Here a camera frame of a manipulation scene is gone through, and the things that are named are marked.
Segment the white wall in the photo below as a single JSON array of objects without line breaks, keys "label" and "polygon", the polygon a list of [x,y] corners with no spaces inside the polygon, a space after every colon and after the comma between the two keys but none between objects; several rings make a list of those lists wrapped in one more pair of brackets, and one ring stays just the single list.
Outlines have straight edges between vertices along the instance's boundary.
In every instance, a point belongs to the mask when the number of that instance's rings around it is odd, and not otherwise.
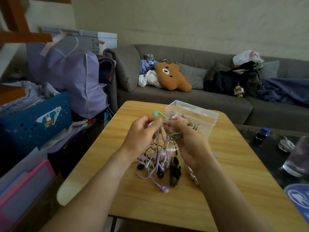
[{"label": "white wall", "polygon": [[[76,28],[72,5],[35,0],[29,2],[30,7],[26,13],[26,18],[30,31],[38,32],[40,26]],[[2,16],[0,16],[0,25],[7,30]],[[0,76],[11,61],[16,66],[25,65],[25,44],[13,43],[3,46],[0,51]]]},{"label": "white wall", "polygon": [[79,29],[118,44],[309,60],[309,0],[72,0]]}]

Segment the blue lid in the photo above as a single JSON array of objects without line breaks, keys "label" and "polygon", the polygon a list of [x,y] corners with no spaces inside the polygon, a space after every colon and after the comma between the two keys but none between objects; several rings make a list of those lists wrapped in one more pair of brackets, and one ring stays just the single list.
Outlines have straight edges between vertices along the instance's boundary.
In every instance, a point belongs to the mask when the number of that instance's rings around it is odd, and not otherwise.
[{"label": "blue lid", "polygon": [[266,133],[270,133],[270,129],[268,129],[268,128],[261,128],[261,130],[266,132]]}]

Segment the purple storage bag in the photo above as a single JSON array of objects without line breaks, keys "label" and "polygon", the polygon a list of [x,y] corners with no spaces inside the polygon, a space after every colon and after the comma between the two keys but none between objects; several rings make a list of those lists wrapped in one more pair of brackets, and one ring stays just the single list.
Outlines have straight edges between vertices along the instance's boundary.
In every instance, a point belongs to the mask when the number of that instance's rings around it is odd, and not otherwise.
[{"label": "purple storage bag", "polygon": [[61,44],[60,41],[70,35],[61,33],[47,44],[27,44],[28,68],[35,82],[48,82],[60,92],[67,90],[71,110],[91,119],[107,107],[107,95],[102,90],[105,85],[98,82],[99,63],[94,53],[75,51],[76,37],[73,49]]}]

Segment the blue plastic basket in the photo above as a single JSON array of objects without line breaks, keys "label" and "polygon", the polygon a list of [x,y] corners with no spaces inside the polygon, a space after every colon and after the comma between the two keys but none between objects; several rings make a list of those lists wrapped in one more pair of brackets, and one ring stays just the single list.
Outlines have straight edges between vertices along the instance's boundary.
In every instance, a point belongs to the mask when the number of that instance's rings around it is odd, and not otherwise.
[{"label": "blue plastic basket", "polygon": [[0,118],[0,149],[22,155],[43,146],[72,124],[67,92]]}]

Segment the black bag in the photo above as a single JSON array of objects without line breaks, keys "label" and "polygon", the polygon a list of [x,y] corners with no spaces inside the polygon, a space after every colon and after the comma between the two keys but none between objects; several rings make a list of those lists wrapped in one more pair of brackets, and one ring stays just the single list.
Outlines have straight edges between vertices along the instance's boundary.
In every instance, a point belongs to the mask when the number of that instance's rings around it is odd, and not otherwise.
[{"label": "black bag", "polygon": [[256,72],[254,69],[256,65],[257,63],[250,61],[227,72],[216,72],[212,80],[204,81],[204,90],[213,93],[234,95],[235,87],[240,85],[246,92],[249,74]]}]

